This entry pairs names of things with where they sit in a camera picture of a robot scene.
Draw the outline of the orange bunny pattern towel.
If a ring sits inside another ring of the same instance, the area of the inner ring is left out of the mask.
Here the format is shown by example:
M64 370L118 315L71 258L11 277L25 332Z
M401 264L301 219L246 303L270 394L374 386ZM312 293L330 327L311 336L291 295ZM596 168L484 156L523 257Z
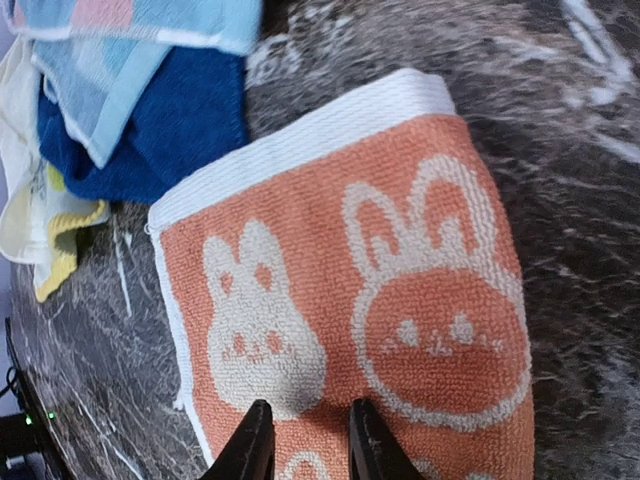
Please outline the orange bunny pattern towel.
M399 69L231 152L148 227L207 463L263 399L277 478L345 479L368 398L426 479L533 477L521 269L440 76Z

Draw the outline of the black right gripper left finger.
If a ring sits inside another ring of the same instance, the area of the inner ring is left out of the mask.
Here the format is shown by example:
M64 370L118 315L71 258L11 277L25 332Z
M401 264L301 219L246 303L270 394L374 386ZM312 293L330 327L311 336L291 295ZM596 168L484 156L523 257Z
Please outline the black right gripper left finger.
M275 429L266 400L253 402L200 480L274 480Z

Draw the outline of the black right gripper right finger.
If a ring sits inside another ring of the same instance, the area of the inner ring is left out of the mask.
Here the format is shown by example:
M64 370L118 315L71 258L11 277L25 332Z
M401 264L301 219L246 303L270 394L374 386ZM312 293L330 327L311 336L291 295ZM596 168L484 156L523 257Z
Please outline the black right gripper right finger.
M422 480L369 399L357 399L349 413L351 480Z

